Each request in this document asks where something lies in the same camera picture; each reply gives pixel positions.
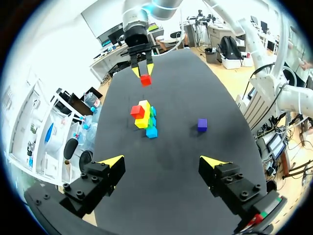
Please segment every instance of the black tabletop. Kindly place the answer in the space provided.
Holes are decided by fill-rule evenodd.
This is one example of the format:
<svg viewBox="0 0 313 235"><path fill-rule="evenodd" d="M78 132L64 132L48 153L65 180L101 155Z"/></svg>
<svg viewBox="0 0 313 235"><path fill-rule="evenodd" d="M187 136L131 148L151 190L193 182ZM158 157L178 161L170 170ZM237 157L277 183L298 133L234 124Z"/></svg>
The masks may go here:
<svg viewBox="0 0 313 235"><path fill-rule="evenodd" d="M143 88L127 68L108 90L93 158L124 155L126 172L95 209L98 227L120 235L232 234L240 217L213 197L198 174L199 158L233 161L265 192L248 124L223 84L190 50L154 57L154 64L152 85ZM146 72L145 62L140 69ZM156 139L147 138L130 115L140 100L156 109ZM199 118L207 119L205 133L197 132Z"/></svg>

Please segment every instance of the plastic bottle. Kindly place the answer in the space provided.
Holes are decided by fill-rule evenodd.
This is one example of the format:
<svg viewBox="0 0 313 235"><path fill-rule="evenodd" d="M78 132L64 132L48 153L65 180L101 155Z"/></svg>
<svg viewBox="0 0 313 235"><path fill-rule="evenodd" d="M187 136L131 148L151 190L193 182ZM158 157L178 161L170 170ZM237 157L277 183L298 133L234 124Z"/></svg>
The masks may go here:
<svg viewBox="0 0 313 235"><path fill-rule="evenodd" d="M98 108L101 105L100 100L92 93L84 94L84 102L88 105L88 107Z"/></svg>
<svg viewBox="0 0 313 235"><path fill-rule="evenodd" d="M90 141L91 143L94 143L94 140L96 138L97 127L98 127L98 123L93 122L90 126L90 129L87 132L86 139Z"/></svg>
<svg viewBox="0 0 313 235"><path fill-rule="evenodd" d="M83 145L86 141L88 131L84 128L79 128L78 133L74 133L74 137L78 140L79 145Z"/></svg>
<svg viewBox="0 0 313 235"><path fill-rule="evenodd" d="M89 150L91 152L94 152L94 143L86 140L85 143L81 147L82 150Z"/></svg>
<svg viewBox="0 0 313 235"><path fill-rule="evenodd" d="M92 115L87 115L87 116L81 116L79 118L82 121L82 125L87 125L90 126L92 123Z"/></svg>
<svg viewBox="0 0 313 235"><path fill-rule="evenodd" d="M91 107L90 110L93 112L92 115L92 122L98 123L100 113L101 113L102 105L100 105L98 108Z"/></svg>

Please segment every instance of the computer monitor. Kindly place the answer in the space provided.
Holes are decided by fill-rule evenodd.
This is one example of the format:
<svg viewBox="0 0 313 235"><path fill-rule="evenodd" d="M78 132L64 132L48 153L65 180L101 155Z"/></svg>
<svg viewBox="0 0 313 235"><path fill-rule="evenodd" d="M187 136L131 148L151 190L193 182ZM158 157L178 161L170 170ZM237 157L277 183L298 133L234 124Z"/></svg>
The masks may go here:
<svg viewBox="0 0 313 235"><path fill-rule="evenodd" d="M117 43L117 39L124 34L123 31L123 23L120 23L116 26L114 26L113 28L110 28L108 31L106 31L105 33L101 34L98 39L101 42L102 47L106 46L109 43L113 43L116 44Z"/></svg>
<svg viewBox="0 0 313 235"><path fill-rule="evenodd" d="M110 41L112 42L112 44L116 44L117 43L117 39L124 34L124 30L123 28L118 29L117 31L115 31L114 33L110 34L108 36L108 38L110 39Z"/></svg>
<svg viewBox="0 0 313 235"><path fill-rule="evenodd" d="M251 22L258 24L258 19L255 16L251 16Z"/></svg>
<svg viewBox="0 0 313 235"><path fill-rule="evenodd" d="M268 31L268 24L261 21L261 28L262 28L262 31L266 33Z"/></svg>

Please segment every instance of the red cube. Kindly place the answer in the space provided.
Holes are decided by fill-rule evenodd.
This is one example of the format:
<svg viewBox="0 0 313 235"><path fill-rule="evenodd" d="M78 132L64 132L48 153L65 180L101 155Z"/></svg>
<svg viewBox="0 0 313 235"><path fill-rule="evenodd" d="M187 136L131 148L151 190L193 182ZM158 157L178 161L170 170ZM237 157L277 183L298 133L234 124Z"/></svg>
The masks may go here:
<svg viewBox="0 0 313 235"><path fill-rule="evenodd" d="M141 105L136 105L132 107L131 115L135 119L142 119L145 116L145 110Z"/></svg>
<svg viewBox="0 0 313 235"><path fill-rule="evenodd" d="M149 86L152 84L152 79L150 75L141 75L140 76L140 81L143 87Z"/></svg>

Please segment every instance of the floor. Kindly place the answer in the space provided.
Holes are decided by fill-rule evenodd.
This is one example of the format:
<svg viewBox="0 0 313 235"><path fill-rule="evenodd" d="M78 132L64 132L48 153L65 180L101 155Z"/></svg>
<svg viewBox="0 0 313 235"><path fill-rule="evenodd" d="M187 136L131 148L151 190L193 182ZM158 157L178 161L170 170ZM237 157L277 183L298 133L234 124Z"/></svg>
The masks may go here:
<svg viewBox="0 0 313 235"><path fill-rule="evenodd" d="M220 81L227 88L230 95L236 100L238 94L243 94L247 82L254 72L254 67L241 67L240 69L235 70L227 70L222 65L211 65L206 62L205 54L201 52L201 48L191 48L191 51L196 54L208 67L215 73L215 75L220 79ZM100 93L102 93L103 97L101 98L101 102L105 102L105 96L107 94L108 88L110 86L110 81L106 84L103 84L98 89ZM294 135L292 140L289 143L289 149L287 151L289 160L291 165L295 163L295 167L300 166L306 163L309 159L312 159L312 151L313 146L310 144L306 144L306 147L301 147L300 138L299 138L299 129L298 127L294 128ZM313 135L308 137L308 140L313 143ZM303 195L305 195L305 190L308 187L308 182L312 179L312 175L309 176L309 180L307 183L302 186L302 175L295 176L294 178L289 177L286 179L282 179L282 168L280 167L278 170L277 176L275 176L274 180L277 182L278 192L285 196L288 199L287 204L284 206L282 211L278 214L278 216L274 219L274 231L273 234L278 231L278 229L285 224L285 222L290 218L297 205L301 202ZM87 215L84 217L84 220L87 222L96 225L94 215Z"/></svg>

